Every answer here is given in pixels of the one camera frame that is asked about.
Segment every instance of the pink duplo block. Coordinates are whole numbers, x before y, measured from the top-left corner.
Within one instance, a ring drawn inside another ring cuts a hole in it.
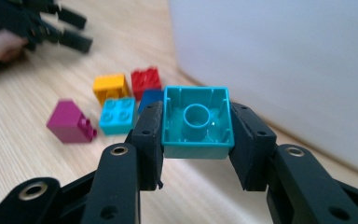
[[[72,100],[60,100],[47,124],[63,143],[88,143],[97,136],[90,120]]]

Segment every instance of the wooden surface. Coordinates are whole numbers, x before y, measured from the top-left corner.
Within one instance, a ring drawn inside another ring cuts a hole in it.
[[[195,85],[175,61],[169,5],[154,1],[68,0],[62,4],[88,17],[87,55],[45,43],[0,67],[0,202],[18,184],[51,176],[62,186],[96,169],[102,151],[124,135],[90,144],[62,144],[46,122],[57,101],[74,99],[97,123],[101,107],[93,79],[155,65],[163,85]],[[57,26],[62,26],[48,19]],[[277,132],[279,144],[295,143]],[[334,177],[358,188],[358,173],[315,153]],[[243,192],[229,160],[165,160],[165,186],[142,192],[143,223],[270,223],[265,192]]]

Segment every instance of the white backdrop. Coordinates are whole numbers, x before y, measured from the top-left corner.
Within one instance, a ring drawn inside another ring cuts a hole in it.
[[[358,0],[171,0],[179,66],[358,169]]]

